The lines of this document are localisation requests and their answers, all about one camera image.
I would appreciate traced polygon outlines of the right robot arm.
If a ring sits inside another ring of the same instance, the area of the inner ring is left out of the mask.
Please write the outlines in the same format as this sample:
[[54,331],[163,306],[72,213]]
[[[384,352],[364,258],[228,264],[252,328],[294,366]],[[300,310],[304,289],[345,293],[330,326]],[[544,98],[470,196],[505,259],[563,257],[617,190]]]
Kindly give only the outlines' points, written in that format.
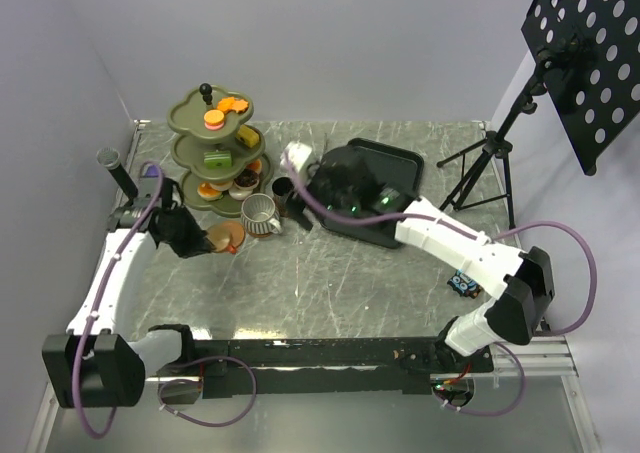
[[488,301],[450,320],[441,331],[436,358],[442,368],[458,371],[471,355],[501,340],[530,343],[553,299],[550,258],[544,250],[501,244],[451,218],[425,197],[401,202],[401,194],[389,188],[377,193],[364,217],[341,214],[308,190],[312,158],[312,148],[299,142],[289,143],[281,154],[296,193],[314,213],[350,227],[390,225],[396,241],[443,261],[489,295]]

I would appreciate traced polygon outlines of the green layered cake slice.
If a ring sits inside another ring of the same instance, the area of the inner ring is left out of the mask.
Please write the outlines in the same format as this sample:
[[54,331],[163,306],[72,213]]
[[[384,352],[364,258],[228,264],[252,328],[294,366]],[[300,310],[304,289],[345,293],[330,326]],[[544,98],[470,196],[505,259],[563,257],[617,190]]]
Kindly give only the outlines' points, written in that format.
[[203,154],[203,163],[208,169],[231,168],[233,156],[229,150],[207,151]]

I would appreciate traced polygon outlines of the orange flower cookie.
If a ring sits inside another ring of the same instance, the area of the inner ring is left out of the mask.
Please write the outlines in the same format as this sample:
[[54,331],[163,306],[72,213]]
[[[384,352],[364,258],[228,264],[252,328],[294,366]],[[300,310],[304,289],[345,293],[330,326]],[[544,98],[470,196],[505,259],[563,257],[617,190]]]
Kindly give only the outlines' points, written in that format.
[[250,107],[250,103],[242,98],[235,98],[232,105],[231,105],[231,110],[238,113],[238,114],[242,114],[244,112],[246,112]]

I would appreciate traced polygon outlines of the light wooden coaster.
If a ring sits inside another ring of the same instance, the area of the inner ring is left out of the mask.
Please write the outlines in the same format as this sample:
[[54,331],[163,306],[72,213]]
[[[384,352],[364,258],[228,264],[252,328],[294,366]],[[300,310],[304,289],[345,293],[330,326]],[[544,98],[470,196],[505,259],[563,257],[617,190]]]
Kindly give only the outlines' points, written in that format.
[[274,233],[272,233],[272,232],[268,232],[268,233],[252,233],[252,232],[249,232],[248,234],[250,236],[252,236],[253,238],[258,238],[258,239],[268,238],[268,237],[274,235]]
[[244,243],[246,237],[243,225],[238,221],[228,220],[222,222],[220,226],[225,228],[230,234],[230,243],[227,250],[237,250]]

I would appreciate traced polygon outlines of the orange glazed donut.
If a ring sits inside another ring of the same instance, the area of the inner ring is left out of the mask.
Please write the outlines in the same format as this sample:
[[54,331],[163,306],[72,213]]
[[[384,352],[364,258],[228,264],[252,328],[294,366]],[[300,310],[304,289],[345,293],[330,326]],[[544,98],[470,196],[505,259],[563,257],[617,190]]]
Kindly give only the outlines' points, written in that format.
[[197,187],[197,194],[204,201],[216,201],[223,196],[223,192],[217,190],[211,183],[202,182]]

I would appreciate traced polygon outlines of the yellow layered cake slice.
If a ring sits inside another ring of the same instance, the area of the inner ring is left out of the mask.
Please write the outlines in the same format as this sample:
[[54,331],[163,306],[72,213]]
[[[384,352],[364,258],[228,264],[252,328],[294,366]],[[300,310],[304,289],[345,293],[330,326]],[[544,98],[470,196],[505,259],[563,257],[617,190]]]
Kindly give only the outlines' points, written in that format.
[[236,139],[242,143],[246,148],[252,149],[260,144],[260,134],[253,128],[241,125],[236,132]]

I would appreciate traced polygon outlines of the white cream donut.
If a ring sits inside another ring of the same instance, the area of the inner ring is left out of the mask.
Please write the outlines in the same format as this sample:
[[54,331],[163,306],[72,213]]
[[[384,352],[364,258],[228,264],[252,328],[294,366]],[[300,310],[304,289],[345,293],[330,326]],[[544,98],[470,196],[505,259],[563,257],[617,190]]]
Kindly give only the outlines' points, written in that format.
[[253,191],[252,190],[242,190],[237,187],[231,187],[228,190],[229,196],[236,201],[244,201],[247,197],[249,197]]

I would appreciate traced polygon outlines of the copper cup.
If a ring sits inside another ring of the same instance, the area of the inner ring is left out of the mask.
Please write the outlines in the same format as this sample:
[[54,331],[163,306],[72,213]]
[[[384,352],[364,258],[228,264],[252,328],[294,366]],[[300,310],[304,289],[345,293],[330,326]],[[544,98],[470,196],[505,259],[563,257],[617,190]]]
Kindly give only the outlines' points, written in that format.
[[214,253],[237,253],[237,248],[233,244],[232,234],[224,226],[210,227],[207,230],[207,240],[211,243]]

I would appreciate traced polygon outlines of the ribbed grey bowl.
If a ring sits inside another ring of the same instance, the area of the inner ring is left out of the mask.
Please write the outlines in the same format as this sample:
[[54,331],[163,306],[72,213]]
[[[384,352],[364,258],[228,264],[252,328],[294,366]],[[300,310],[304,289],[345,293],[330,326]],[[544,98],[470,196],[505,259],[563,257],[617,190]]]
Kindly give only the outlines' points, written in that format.
[[252,236],[281,234],[283,227],[274,200],[266,194],[254,193],[241,205],[241,223]]

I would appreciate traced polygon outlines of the green three-tier serving stand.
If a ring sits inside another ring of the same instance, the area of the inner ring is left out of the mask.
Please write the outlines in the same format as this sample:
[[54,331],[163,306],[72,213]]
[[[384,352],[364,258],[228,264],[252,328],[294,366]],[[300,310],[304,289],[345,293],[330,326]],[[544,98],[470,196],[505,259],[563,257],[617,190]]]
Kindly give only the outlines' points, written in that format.
[[202,83],[169,109],[176,134],[174,162],[184,169],[180,186],[192,209],[238,218],[244,197],[262,192],[274,174],[263,133],[249,124],[249,96]]

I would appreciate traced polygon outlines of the dark metal cup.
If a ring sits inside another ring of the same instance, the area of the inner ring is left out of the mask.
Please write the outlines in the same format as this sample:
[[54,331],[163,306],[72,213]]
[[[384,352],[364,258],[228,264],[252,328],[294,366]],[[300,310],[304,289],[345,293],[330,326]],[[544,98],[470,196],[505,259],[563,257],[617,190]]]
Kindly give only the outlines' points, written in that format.
[[272,198],[276,205],[277,202],[287,202],[291,193],[294,191],[294,185],[290,178],[279,177],[273,181],[271,191]]

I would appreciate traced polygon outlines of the round orange cracker biscuit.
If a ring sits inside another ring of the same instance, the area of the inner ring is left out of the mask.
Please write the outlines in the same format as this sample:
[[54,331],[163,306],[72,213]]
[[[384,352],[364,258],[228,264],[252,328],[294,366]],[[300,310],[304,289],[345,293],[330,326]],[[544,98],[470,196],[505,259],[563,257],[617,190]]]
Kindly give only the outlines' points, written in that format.
[[211,109],[211,110],[208,110],[203,115],[203,120],[204,120],[204,123],[205,122],[211,123],[211,124],[222,123],[222,122],[225,122],[225,113],[222,113],[217,109]]

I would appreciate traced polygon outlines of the pink macaron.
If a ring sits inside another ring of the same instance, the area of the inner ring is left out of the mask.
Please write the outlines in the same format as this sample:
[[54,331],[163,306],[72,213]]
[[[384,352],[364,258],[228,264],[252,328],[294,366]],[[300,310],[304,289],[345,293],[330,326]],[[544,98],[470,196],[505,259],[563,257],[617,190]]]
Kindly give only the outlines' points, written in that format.
[[218,123],[218,124],[211,124],[211,123],[206,123],[206,122],[204,123],[205,128],[207,128],[208,130],[211,130],[211,131],[219,130],[219,129],[223,128],[224,125],[225,125],[224,122]]

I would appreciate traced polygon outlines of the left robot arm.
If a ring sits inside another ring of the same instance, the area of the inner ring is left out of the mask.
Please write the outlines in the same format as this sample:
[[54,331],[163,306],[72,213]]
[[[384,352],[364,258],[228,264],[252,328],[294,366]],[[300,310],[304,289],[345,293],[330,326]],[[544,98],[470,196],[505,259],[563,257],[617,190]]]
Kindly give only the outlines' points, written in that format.
[[164,367],[184,375],[196,366],[198,352],[187,325],[154,326],[133,342],[124,337],[134,297],[159,245],[183,259],[213,250],[176,181],[146,176],[137,191],[109,217],[99,265],[79,311],[64,333],[44,341],[42,358],[63,408],[132,407],[148,377]]

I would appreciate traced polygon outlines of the dark wooden coaster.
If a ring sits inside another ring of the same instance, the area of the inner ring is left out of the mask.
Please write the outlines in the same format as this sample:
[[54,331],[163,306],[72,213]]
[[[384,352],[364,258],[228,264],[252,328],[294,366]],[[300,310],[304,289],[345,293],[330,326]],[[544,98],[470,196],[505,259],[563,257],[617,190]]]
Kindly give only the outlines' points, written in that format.
[[281,216],[290,217],[292,215],[292,206],[288,202],[277,202],[276,208]]

